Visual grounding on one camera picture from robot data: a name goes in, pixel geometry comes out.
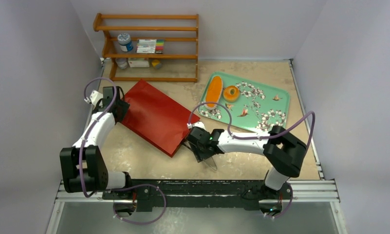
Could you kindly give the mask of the black metal tongs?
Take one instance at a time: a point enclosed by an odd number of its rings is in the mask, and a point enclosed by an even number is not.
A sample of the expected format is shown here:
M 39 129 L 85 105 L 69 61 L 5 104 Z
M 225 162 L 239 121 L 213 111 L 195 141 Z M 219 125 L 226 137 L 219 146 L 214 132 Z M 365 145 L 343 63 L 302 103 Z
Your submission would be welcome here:
M 184 146 L 184 147 L 186 147 L 187 149 L 189 149 L 191 152 L 193 152 L 193 150 L 191 149 L 191 147 L 188 145 L 188 144 L 186 144 L 186 143 L 181 143 L 181 145 L 182 146 Z M 205 164 L 205 165 L 207 165 L 208 167 L 210 167 L 212 170 L 214 170 L 214 171 L 217 171 L 218 170 L 218 166 L 217 166 L 217 164 L 216 164 L 216 162 L 215 162 L 215 160 L 214 160 L 214 158 L 208 158 L 208 159 L 206 159 L 206 160 L 203 160 L 203 163 Z

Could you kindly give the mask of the red paper bag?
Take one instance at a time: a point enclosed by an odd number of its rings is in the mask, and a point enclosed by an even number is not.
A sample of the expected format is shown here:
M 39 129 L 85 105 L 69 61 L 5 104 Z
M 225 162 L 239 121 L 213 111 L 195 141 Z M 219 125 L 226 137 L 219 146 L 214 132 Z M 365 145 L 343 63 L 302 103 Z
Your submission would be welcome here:
M 122 124 L 157 149 L 173 157 L 189 133 L 191 123 L 200 118 L 144 80 L 124 95 L 130 106 Z

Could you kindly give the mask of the fake bread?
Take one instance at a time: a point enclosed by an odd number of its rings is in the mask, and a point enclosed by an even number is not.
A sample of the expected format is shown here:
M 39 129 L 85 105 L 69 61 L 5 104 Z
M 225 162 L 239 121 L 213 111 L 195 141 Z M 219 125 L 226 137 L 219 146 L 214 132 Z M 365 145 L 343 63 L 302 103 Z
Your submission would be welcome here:
M 207 102 L 207 104 L 205 106 L 207 109 L 213 110 L 216 108 L 217 106 L 216 103 L 219 102 L 219 99 L 222 95 L 222 91 L 223 91 L 222 78 L 220 76 L 214 76 L 206 90 L 205 102 Z

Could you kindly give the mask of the fake orange doughnut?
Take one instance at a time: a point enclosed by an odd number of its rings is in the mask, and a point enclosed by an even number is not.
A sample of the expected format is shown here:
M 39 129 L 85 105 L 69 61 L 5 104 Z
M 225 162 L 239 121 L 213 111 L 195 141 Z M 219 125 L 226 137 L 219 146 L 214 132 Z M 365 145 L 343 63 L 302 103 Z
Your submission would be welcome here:
M 223 98 L 227 102 L 235 102 L 238 100 L 240 96 L 240 91 L 237 86 L 231 85 L 223 90 Z

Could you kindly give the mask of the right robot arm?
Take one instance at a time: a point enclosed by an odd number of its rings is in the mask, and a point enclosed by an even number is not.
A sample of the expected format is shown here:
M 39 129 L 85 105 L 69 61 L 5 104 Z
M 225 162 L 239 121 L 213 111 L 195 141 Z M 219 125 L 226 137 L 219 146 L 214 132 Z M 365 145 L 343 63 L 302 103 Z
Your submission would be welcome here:
M 249 153 L 266 157 L 272 167 L 261 191 L 267 198 L 278 195 L 288 179 L 299 177 L 308 150 L 306 143 L 281 126 L 275 126 L 269 132 L 230 133 L 224 129 L 208 132 L 194 125 L 186 140 L 198 162 L 225 153 Z

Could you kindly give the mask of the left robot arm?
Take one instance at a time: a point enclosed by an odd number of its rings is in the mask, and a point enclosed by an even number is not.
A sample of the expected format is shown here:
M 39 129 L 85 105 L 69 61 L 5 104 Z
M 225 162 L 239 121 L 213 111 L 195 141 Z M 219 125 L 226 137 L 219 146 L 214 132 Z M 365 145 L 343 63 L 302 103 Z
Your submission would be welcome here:
M 109 171 L 100 147 L 130 105 L 119 86 L 104 87 L 102 93 L 93 90 L 90 99 L 94 109 L 89 125 L 79 140 L 59 154 L 64 189 L 68 193 L 114 190 L 121 199 L 128 199 L 133 195 L 129 173 Z

